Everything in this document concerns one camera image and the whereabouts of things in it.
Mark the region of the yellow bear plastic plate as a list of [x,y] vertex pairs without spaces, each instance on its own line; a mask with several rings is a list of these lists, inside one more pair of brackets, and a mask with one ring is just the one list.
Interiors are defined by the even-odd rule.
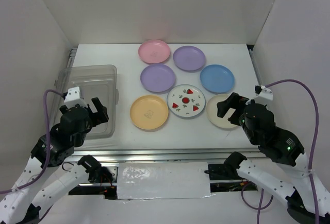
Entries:
[[136,127],[142,130],[155,130],[167,121],[169,109],[162,98],[144,95],[133,102],[129,114]]

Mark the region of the white watermelon pattern plate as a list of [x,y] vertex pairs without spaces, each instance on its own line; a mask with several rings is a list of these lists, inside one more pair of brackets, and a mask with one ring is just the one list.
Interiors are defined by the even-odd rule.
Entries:
[[168,93],[167,104],[176,116],[189,119],[195,118],[203,112],[206,99],[199,88],[189,84],[181,84]]

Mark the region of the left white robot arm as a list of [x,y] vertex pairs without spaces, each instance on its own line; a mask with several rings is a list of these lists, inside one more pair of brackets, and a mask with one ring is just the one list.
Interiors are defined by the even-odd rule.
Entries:
[[39,223],[54,203],[78,186],[101,179],[111,181],[108,169],[91,155],[82,156],[71,169],[45,187],[47,179],[80,147],[92,128],[109,120],[107,109],[96,97],[96,111],[75,104],[61,106],[60,122],[41,136],[31,151],[26,167],[1,201],[1,223]]

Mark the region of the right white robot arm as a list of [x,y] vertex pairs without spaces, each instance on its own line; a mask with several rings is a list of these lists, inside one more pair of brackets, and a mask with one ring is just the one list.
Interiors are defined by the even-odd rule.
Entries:
[[267,104],[273,100],[269,89],[248,99],[232,93],[217,103],[217,116],[223,118],[229,109],[231,124],[240,126],[252,145],[275,163],[290,178],[280,180],[258,168],[243,154],[233,152],[223,164],[213,164],[205,172],[211,177],[243,178],[274,196],[298,223],[329,223],[329,191],[309,168],[308,156],[296,135],[279,128]]

